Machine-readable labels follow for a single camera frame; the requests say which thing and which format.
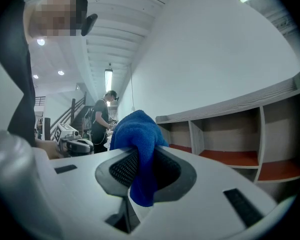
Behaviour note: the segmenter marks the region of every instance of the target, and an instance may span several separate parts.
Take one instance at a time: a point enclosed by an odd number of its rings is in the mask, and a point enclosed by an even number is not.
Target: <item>orange shelf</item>
[[[265,162],[258,181],[289,181],[300,178],[300,166],[293,160]]]
[[[233,167],[257,167],[259,165],[256,151],[223,152],[204,150],[199,156]]]
[[[179,146],[179,145],[175,145],[175,144],[169,144],[170,148],[176,149],[176,150],[182,150],[188,153],[192,153],[192,149],[191,147],[187,147],[187,146]]]

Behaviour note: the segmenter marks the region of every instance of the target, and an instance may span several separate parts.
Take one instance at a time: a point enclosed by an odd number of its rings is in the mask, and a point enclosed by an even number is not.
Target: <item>man with headphones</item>
[[[107,142],[107,130],[114,130],[115,125],[109,124],[109,112],[107,102],[118,100],[114,90],[107,91],[102,99],[97,100],[91,114],[91,141],[94,153],[107,151],[104,144]]]
[[[0,64],[23,92],[8,131],[32,147],[44,149],[50,159],[58,158],[56,142],[34,136],[36,94],[29,43],[46,37],[75,36],[77,31],[87,35],[98,17],[87,17],[87,10],[87,0],[38,0],[29,4],[14,0],[0,18]]]

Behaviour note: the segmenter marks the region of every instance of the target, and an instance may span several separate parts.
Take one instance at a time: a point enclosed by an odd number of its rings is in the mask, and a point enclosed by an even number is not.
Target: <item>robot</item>
[[[94,144],[88,139],[82,139],[79,132],[66,123],[59,123],[54,132],[60,158],[79,157],[93,154]]]
[[[71,154],[55,160],[0,132],[0,197],[35,239],[252,240],[271,229],[294,200],[277,205],[220,162],[157,146],[154,205],[131,231],[127,198],[138,173],[138,150],[77,155],[89,145],[72,127],[58,127],[56,141],[66,143]]]

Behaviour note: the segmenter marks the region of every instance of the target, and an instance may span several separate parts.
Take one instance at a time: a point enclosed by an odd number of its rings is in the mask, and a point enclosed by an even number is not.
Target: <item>headphones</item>
[[[86,36],[92,30],[97,18],[98,15],[93,13],[85,19],[81,28],[81,36]]]

